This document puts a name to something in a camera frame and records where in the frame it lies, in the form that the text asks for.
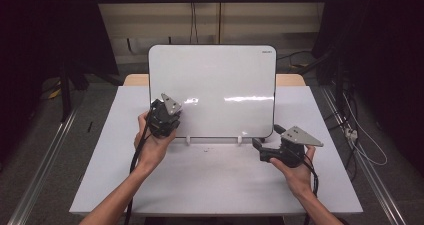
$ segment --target white tabletop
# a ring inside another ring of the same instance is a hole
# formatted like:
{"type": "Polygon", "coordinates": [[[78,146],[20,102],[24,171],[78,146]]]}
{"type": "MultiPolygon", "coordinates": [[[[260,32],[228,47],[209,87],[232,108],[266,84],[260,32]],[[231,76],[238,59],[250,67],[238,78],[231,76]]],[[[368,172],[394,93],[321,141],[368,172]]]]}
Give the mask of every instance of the white tabletop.
{"type": "MultiPolygon", "coordinates": [[[[128,175],[137,115],[148,110],[148,87],[120,87],[70,212],[87,214],[128,175]]],[[[324,143],[314,166],[318,197],[333,213],[362,207],[343,168],[309,87],[277,87],[275,123],[294,125],[324,143]]],[[[176,139],[134,197],[133,213],[144,216],[264,216],[304,213],[284,176],[260,162],[249,141],[185,144],[176,139]]],[[[273,134],[265,146],[278,146],[273,134]]]]}

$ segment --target white board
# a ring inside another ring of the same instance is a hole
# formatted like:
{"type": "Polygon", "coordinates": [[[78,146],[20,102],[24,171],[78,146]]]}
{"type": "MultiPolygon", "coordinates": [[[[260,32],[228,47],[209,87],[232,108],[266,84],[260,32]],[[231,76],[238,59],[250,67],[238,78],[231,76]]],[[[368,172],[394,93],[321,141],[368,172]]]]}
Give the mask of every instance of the white board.
{"type": "Polygon", "coordinates": [[[271,46],[153,46],[150,99],[165,93],[182,104],[177,137],[268,137],[276,55],[271,46]]]}

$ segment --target human hand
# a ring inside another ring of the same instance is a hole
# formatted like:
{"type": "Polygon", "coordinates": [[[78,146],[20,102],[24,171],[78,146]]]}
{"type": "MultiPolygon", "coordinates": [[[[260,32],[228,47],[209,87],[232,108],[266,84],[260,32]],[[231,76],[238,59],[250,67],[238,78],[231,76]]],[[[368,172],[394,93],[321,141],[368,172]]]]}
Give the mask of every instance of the human hand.
{"type": "MultiPolygon", "coordinates": [[[[136,149],[140,143],[144,128],[146,127],[147,114],[148,112],[145,112],[138,116],[139,131],[134,139],[134,147],[136,149]]],[[[143,168],[147,169],[149,173],[152,172],[165,157],[166,149],[168,148],[169,143],[174,140],[175,134],[176,130],[172,131],[168,137],[157,138],[155,136],[150,136],[150,129],[147,129],[145,137],[148,137],[148,139],[146,140],[138,157],[136,169],[143,168]]]]}
{"type": "MultiPolygon", "coordinates": [[[[306,156],[308,156],[311,161],[305,158],[305,162],[312,165],[311,162],[314,158],[315,147],[310,145],[307,145],[306,147],[308,148],[306,156]]],[[[305,193],[312,193],[311,171],[303,163],[296,168],[289,168],[276,158],[271,158],[269,161],[284,174],[290,191],[292,191],[294,196],[299,198],[299,196],[304,195],[305,193]]]]}

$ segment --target silver metal plate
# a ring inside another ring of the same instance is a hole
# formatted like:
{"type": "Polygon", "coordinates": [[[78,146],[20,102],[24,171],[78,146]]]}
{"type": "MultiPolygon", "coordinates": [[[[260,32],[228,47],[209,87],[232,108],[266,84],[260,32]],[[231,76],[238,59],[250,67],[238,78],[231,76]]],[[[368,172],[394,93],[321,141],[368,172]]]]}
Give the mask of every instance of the silver metal plate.
{"type": "Polygon", "coordinates": [[[166,95],[165,93],[161,94],[163,103],[165,103],[166,111],[169,115],[173,115],[181,109],[181,104],[176,102],[174,99],[166,95]]]}
{"type": "Polygon", "coordinates": [[[303,131],[298,126],[294,126],[289,130],[286,130],[281,134],[281,138],[288,140],[295,144],[304,144],[304,145],[312,145],[322,147],[324,144],[320,142],[318,139],[309,135],[309,133],[303,131]]]}

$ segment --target metal rail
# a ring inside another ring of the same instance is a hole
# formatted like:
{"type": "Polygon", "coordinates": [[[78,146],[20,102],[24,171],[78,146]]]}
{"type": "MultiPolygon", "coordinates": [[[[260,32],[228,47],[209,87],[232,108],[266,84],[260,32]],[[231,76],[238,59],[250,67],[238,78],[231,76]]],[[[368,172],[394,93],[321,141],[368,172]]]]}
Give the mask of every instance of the metal rail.
{"type": "Polygon", "coordinates": [[[44,186],[44,182],[47,179],[47,176],[54,164],[57,154],[59,153],[60,148],[65,141],[66,135],[72,126],[77,109],[83,100],[83,95],[84,93],[81,92],[81,96],[78,97],[78,101],[75,103],[75,106],[71,110],[68,118],[59,125],[56,135],[53,141],[50,143],[46,154],[44,155],[43,161],[41,162],[37,172],[31,180],[31,183],[19,201],[15,211],[12,214],[12,217],[7,223],[8,225],[23,225],[27,222],[32,208],[37,201],[38,195],[44,186]]]}
{"type": "MultiPolygon", "coordinates": [[[[335,100],[333,93],[330,91],[329,88],[322,87],[321,91],[324,95],[324,98],[326,99],[328,103],[328,106],[331,108],[331,111],[333,112],[337,120],[337,123],[340,125],[343,120],[340,114],[336,112],[337,108],[333,102],[335,100]]],[[[354,144],[352,141],[349,141],[349,146],[351,147],[351,149],[353,149],[354,144]]],[[[358,143],[357,148],[360,149],[362,153],[366,154],[365,150],[363,149],[360,143],[358,143]]],[[[374,194],[377,197],[377,200],[380,202],[382,209],[386,213],[386,216],[389,219],[390,224],[394,224],[394,225],[407,224],[399,210],[399,207],[396,204],[396,201],[393,199],[389,190],[384,185],[383,181],[381,180],[380,176],[375,170],[374,165],[368,159],[364,158],[358,153],[355,153],[354,156],[357,158],[359,165],[364,171],[365,177],[367,178],[372,190],[374,191],[374,194]]]]}

